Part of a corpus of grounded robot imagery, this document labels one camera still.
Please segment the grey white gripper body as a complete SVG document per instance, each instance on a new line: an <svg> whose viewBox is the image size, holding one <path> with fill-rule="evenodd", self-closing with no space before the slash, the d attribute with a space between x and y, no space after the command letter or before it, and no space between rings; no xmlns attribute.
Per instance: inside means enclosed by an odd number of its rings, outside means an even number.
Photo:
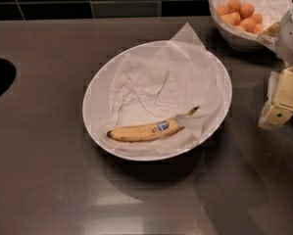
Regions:
<svg viewBox="0 0 293 235"><path fill-rule="evenodd" d="M293 6L280 21L276 36L276 55L293 64Z"/></svg>

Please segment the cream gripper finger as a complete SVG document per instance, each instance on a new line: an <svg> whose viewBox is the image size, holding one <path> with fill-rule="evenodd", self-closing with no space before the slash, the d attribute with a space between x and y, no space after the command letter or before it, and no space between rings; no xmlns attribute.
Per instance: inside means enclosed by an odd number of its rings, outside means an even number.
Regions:
<svg viewBox="0 0 293 235"><path fill-rule="evenodd" d="M273 23L263 30L257 37L257 41L272 52L276 52L276 36L280 22Z"/></svg>
<svg viewBox="0 0 293 235"><path fill-rule="evenodd" d="M275 129L293 117L293 65L269 77L268 100L259 119L259 127Z"/></svg>

